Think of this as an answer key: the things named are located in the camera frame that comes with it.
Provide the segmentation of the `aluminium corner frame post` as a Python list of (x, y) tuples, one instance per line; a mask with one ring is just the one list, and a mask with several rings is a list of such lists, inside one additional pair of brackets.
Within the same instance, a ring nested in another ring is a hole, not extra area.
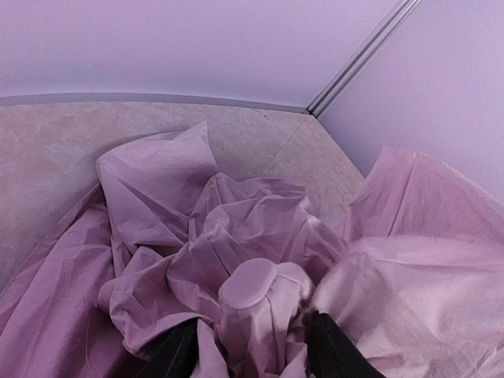
[(307, 106), (306, 112), (317, 119), (320, 118), (420, 3), (421, 0), (397, 1), (331, 81)]

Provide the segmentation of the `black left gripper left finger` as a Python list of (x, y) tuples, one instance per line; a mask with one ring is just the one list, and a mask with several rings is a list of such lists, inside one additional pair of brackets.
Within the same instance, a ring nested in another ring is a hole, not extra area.
[(150, 341), (135, 377), (190, 377), (198, 362), (198, 318), (184, 321)]

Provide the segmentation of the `pink and black umbrella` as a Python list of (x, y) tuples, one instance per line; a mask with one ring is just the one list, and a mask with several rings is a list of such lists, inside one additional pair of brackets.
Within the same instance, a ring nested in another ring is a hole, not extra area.
[(503, 374), (503, 206), (449, 165), (385, 149), (340, 232), (304, 188), (219, 171), (207, 126), (137, 139), (1, 296), (4, 377), (135, 377), (198, 318), (190, 377), (315, 377), (327, 313), (374, 377)]

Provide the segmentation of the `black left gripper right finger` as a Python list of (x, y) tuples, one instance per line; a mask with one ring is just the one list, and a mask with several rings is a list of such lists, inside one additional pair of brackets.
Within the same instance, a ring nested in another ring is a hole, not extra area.
[(310, 372), (315, 377), (374, 377), (374, 367), (327, 313), (314, 310), (306, 325)]

